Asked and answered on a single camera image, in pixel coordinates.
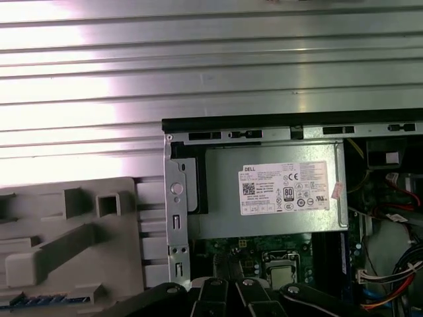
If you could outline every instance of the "wire bundle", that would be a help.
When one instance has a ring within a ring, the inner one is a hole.
[[[414,276],[419,269],[423,268],[423,244],[416,244],[409,248],[395,265],[392,275],[377,277],[366,273],[360,273],[360,278],[369,283],[391,284],[391,291],[376,302],[363,304],[368,310],[383,306],[393,301],[393,316],[399,315],[399,305],[402,304],[404,315],[410,316],[408,297],[406,292],[408,286],[413,282]]]
[[[416,207],[417,207],[417,208],[420,208],[420,207],[421,207],[422,202],[421,202],[420,198],[419,198],[416,194],[414,194],[414,193],[412,193],[412,192],[409,192],[408,190],[403,190],[403,189],[399,188],[397,185],[395,185],[394,183],[392,183],[392,182],[390,182],[390,181],[388,181],[388,180],[386,180],[386,184],[387,184],[390,188],[392,188],[392,189],[394,189],[394,190],[397,190],[398,192],[402,192],[402,193],[404,193],[404,194],[406,194],[406,195],[411,196],[412,198],[414,198],[414,200],[416,201],[416,203],[415,203],[415,204],[413,204],[413,203],[407,203],[407,204],[400,204],[400,203],[382,203],[381,205],[375,206],[375,207],[372,209],[371,214],[372,214],[373,216],[375,216],[375,217],[376,217],[376,216],[377,216],[377,212],[378,212],[381,208],[394,208],[394,209],[401,209],[401,210],[405,210],[405,211],[415,211],[415,210],[416,210]]]

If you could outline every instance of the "white connector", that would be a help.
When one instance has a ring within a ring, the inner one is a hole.
[[[365,269],[358,269],[356,272],[356,281],[358,284],[366,284],[367,282],[362,279],[362,275],[367,274],[367,271]]]

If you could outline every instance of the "black plastic part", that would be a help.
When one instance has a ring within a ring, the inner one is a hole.
[[[245,285],[246,282],[252,281],[252,284]],[[266,302],[270,300],[269,295],[263,289],[260,282],[254,279],[240,279],[237,281],[238,292],[243,300],[244,306],[248,306],[251,302]]]
[[[226,304],[224,302],[198,301],[194,304],[190,317],[225,317]]]
[[[366,142],[367,165],[370,169],[399,168],[407,147],[406,138],[377,138]],[[387,162],[387,154],[397,153],[398,162]]]
[[[355,129],[353,125],[345,125],[340,127],[324,127],[323,134],[345,134],[354,133]]]
[[[346,233],[313,233],[311,245],[316,288],[338,299],[352,302],[351,267]]]
[[[254,279],[240,279],[236,286],[245,308],[251,316],[288,317],[278,301],[272,300],[263,286]]]
[[[213,302],[225,302],[227,300],[228,285],[228,282],[224,279],[206,279],[198,299]]]
[[[404,125],[401,124],[390,124],[388,125],[388,130],[389,131],[405,131],[405,132],[410,132],[410,131],[416,131],[416,124],[415,123],[406,123]]]
[[[222,138],[222,132],[192,132],[188,134],[188,138],[191,141],[220,140]]]
[[[241,131],[232,131],[229,133],[231,139],[239,139],[245,137],[245,139],[261,139],[263,137],[262,130],[248,130],[245,132]]]
[[[188,293],[176,283],[163,283],[120,301],[93,317],[189,316]]]
[[[297,292],[290,292],[290,288],[295,287]],[[288,284],[281,288],[281,295],[284,299],[292,301],[301,312],[297,310],[298,316],[317,316],[317,312],[330,312],[331,316],[339,317],[368,317],[370,313],[360,308],[347,304],[344,301],[332,297],[326,293],[304,284]]]
[[[276,301],[252,302],[249,310],[254,317],[288,317],[281,304]]]
[[[224,317],[229,283],[224,279],[206,279],[198,300],[195,302],[191,317]]]
[[[355,123],[414,122],[423,120],[423,108],[360,110],[339,112],[309,112],[297,114],[262,114],[163,119],[165,133],[217,129],[248,129],[255,127],[291,127],[296,125],[352,125]]]

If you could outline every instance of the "green circuit board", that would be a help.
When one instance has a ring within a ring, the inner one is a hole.
[[[196,254],[213,258],[214,254],[234,252],[239,255],[245,277],[267,278],[264,257],[267,252],[296,254],[297,281],[313,284],[313,250],[311,234],[220,238],[204,241],[204,251]]]

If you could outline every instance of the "white label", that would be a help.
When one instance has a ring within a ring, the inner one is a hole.
[[[394,215],[387,214],[386,217],[390,218],[390,220],[395,223],[406,223],[408,221],[403,216],[398,215],[397,213],[395,213]]]
[[[238,177],[242,215],[329,209],[326,162],[245,165]]]

